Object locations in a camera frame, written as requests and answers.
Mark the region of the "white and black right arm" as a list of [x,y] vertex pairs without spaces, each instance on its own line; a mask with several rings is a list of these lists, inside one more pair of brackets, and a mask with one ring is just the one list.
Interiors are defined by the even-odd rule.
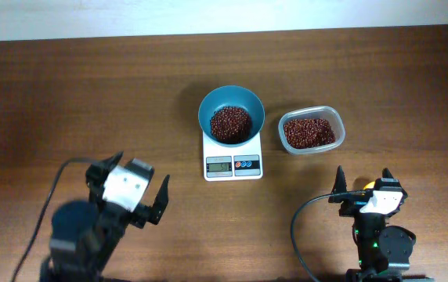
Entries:
[[341,166],[336,171],[329,202],[339,204],[341,217],[354,219],[352,239],[357,246],[359,268],[349,269],[345,280],[350,282],[413,282],[431,281],[426,276],[405,276],[416,235],[387,223],[400,211],[408,197],[398,179],[384,168],[382,176],[365,188],[347,190]]

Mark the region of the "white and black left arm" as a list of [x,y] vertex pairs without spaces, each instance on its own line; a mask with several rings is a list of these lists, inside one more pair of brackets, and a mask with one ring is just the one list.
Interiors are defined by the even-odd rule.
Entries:
[[87,200],[60,205],[51,219],[49,256],[40,281],[105,281],[102,272],[129,226],[157,225],[169,203],[166,175],[151,205],[142,203],[154,167],[136,158],[121,165],[123,153],[97,161],[75,157],[64,162],[52,187],[71,163],[86,163]]

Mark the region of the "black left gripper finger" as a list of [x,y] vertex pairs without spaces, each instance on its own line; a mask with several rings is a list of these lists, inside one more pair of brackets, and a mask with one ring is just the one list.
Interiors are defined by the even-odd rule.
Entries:
[[169,197],[168,197],[168,183],[169,183],[170,175],[166,175],[160,189],[157,192],[157,196],[154,199],[153,205],[150,207],[150,214],[148,222],[157,225],[166,207],[168,206]]
[[90,168],[93,171],[97,172],[110,172],[118,165],[119,161],[123,157],[123,153],[124,153],[123,151],[119,151],[112,157],[109,157],[101,161],[95,161],[93,164],[90,165]]

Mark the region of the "yellow plastic scoop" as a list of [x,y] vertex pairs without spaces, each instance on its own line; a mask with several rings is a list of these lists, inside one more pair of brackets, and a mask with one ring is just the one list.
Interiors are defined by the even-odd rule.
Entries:
[[374,185],[375,185],[375,182],[370,182],[367,185],[365,185],[364,189],[365,190],[373,189]]

